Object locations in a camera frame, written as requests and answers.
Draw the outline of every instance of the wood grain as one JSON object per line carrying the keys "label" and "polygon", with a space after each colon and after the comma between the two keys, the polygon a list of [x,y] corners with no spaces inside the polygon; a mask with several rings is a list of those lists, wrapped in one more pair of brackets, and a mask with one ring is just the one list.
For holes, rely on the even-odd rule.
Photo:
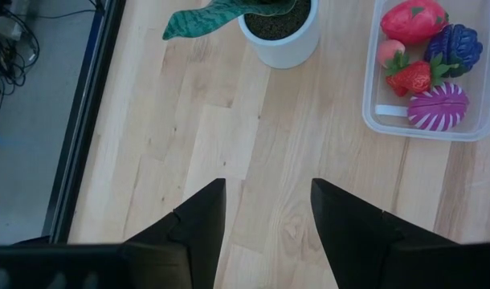
{"label": "wood grain", "polygon": [[206,2],[128,0],[70,242],[125,240],[216,177],[217,288],[337,288],[314,177],[455,241],[490,241],[490,137],[407,139],[361,118],[373,1],[321,1],[319,47],[286,71],[263,65],[236,22],[161,40],[173,11]]}

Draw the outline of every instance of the plant pot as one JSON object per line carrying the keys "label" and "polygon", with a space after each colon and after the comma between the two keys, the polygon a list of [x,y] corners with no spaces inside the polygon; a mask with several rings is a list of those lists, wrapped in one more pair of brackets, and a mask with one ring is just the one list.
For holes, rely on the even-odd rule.
{"label": "plant pot", "polygon": [[286,38],[265,40],[252,34],[243,15],[238,22],[242,32],[254,47],[259,59],[270,67],[287,69],[302,64],[315,51],[320,28],[318,26],[318,1],[311,0],[309,16],[302,27]]}

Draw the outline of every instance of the green striped leaf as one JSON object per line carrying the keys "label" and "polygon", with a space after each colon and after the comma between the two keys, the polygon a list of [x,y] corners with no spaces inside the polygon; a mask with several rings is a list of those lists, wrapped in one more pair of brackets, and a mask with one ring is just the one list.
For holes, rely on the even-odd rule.
{"label": "green striped leaf", "polygon": [[213,0],[206,7],[175,12],[163,33],[163,39],[174,37],[195,38],[216,31],[234,18],[243,14],[264,16],[288,13],[295,0]]}

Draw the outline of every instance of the gray floor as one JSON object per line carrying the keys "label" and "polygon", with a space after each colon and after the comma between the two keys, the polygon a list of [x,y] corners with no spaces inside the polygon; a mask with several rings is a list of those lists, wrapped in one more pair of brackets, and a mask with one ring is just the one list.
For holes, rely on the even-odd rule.
{"label": "gray floor", "polygon": [[[31,7],[42,15],[93,8],[88,0],[41,0]],[[40,59],[0,113],[0,244],[42,233],[92,20],[87,13],[31,25]]]}

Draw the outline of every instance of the purple striped fruit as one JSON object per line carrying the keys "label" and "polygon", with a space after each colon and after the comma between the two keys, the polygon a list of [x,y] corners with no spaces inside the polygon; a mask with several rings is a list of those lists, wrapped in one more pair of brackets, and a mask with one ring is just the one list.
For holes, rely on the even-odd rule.
{"label": "purple striped fruit", "polygon": [[410,123],[417,128],[445,132],[463,120],[469,104],[462,88],[445,82],[430,92],[411,97],[407,115]]}

